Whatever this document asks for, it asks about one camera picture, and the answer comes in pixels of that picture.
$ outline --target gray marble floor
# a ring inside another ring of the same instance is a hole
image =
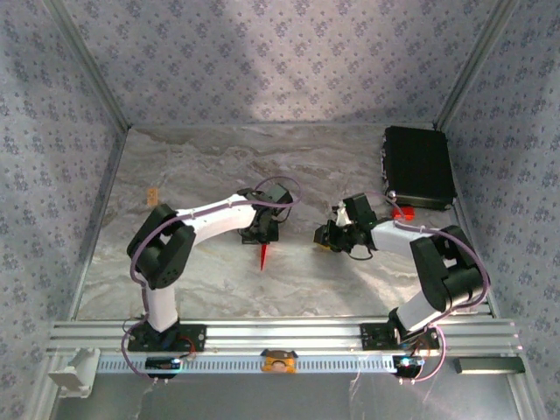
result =
[[[272,175],[296,178],[304,186],[304,198],[281,226],[280,241],[269,246],[264,271],[259,247],[242,245],[235,232],[202,242],[176,282],[180,316],[387,314],[419,291],[412,261],[377,252],[371,261],[356,262],[312,242],[331,205],[354,193],[381,190],[383,129],[270,125],[131,130],[78,318],[125,319],[141,313],[140,290],[128,276],[125,250],[151,211],[148,188],[159,188],[160,201],[173,208],[190,208],[223,200]],[[370,203],[378,214],[389,212],[379,199]],[[451,215],[418,211],[416,219],[441,228]]]

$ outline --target black box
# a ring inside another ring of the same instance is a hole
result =
[[[385,129],[381,165],[385,193],[394,191],[399,206],[452,207],[457,193],[444,133],[395,126]]]

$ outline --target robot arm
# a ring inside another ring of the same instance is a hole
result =
[[[443,313],[476,298],[483,279],[476,262],[453,241],[437,234],[410,232],[391,219],[378,220],[365,194],[342,200],[329,220],[315,232],[314,241],[334,252],[350,253],[356,245],[412,258],[422,290],[389,314],[401,339],[416,334]],[[457,226],[441,229],[471,245]]]
[[[154,208],[146,222],[127,247],[130,258],[144,239],[170,219],[188,214],[204,213],[219,205],[243,200],[288,204],[293,201],[283,186],[276,184],[267,192],[251,189],[239,191],[228,199],[207,206],[173,211],[166,204]],[[175,305],[173,284],[183,273],[193,247],[213,236],[229,230],[240,229],[243,243],[270,243],[278,240],[277,216],[283,208],[266,206],[227,206],[222,210],[188,220],[178,220],[163,229],[151,240],[140,254],[136,272],[147,287],[148,323],[156,332],[162,333],[179,321]]]

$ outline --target patterned wallpaper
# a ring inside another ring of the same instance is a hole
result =
[[[65,319],[117,134],[39,0],[0,2],[0,418]]]
[[[134,124],[430,122],[495,1],[65,0]]]
[[[560,3],[521,0],[447,134],[502,315],[560,418]]]

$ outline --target red object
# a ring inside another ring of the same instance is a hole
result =
[[[414,220],[414,207],[401,207],[406,221]],[[393,208],[393,219],[401,219],[402,216],[396,208]]]
[[[264,244],[261,246],[261,271],[263,271],[264,259],[266,258],[266,247],[267,247],[267,244],[266,244],[266,243],[264,243]]]

